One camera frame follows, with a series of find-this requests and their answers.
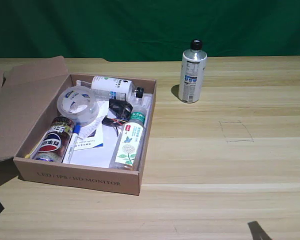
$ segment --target bottle label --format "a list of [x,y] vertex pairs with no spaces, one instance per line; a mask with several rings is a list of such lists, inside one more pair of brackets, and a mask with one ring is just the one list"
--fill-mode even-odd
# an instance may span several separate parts
[[200,61],[182,59],[179,98],[185,103],[198,101],[204,80],[207,58]]
[[132,81],[97,75],[93,77],[91,88],[109,91],[110,99],[127,101],[132,94]]
[[140,122],[142,122],[143,124],[145,124],[146,116],[142,112],[135,111],[135,112],[131,113],[130,120],[132,120],[132,119],[137,119]]
[[115,162],[132,166],[137,156],[138,146],[141,141],[144,128],[136,122],[128,122],[124,125]]

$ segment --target blue marker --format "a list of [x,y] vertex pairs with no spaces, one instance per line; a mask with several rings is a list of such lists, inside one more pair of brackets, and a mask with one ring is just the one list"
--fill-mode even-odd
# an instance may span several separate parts
[[64,158],[63,158],[63,161],[62,161],[63,164],[69,164],[70,161],[71,161],[72,154],[74,153],[76,142],[77,142],[77,139],[78,139],[78,135],[80,133],[80,128],[81,127],[80,127],[79,124],[74,126],[70,143],[68,145],[68,148],[66,149],[66,152],[65,152],[65,155],[64,155]]

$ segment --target black bottle cap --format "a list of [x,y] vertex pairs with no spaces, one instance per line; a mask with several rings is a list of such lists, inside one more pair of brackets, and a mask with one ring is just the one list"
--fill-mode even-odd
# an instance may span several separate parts
[[191,41],[190,47],[192,50],[201,50],[202,49],[202,41],[198,39],[194,39]]
[[135,97],[138,98],[138,99],[142,99],[143,96],[144,96],[144,88],[143,87],[137,87]]

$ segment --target cardboard box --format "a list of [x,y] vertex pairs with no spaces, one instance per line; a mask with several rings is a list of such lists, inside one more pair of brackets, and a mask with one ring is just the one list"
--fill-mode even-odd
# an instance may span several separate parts
[[153,79],[125,78],[143,87],[145,93],[153,94],[137,170],[24,158],[59,115],[58,96],[75,86],[77,80],[91,83],[93,76],[69,74],[62,56],[14,67],[0,88],[0,161],[13,158],[25,181],[139,195],[156,99],[156,80]]

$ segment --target wooden table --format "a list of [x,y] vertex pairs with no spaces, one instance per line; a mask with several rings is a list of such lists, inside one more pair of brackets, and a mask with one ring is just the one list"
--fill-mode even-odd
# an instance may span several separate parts
[[172,93],[180,62],[66,62],[158,80],[140,196],[25,182],[6,161],[0,239],[252,240],[257,221],[273,240],[300,240],[300,56],[211,57],[193,104]]

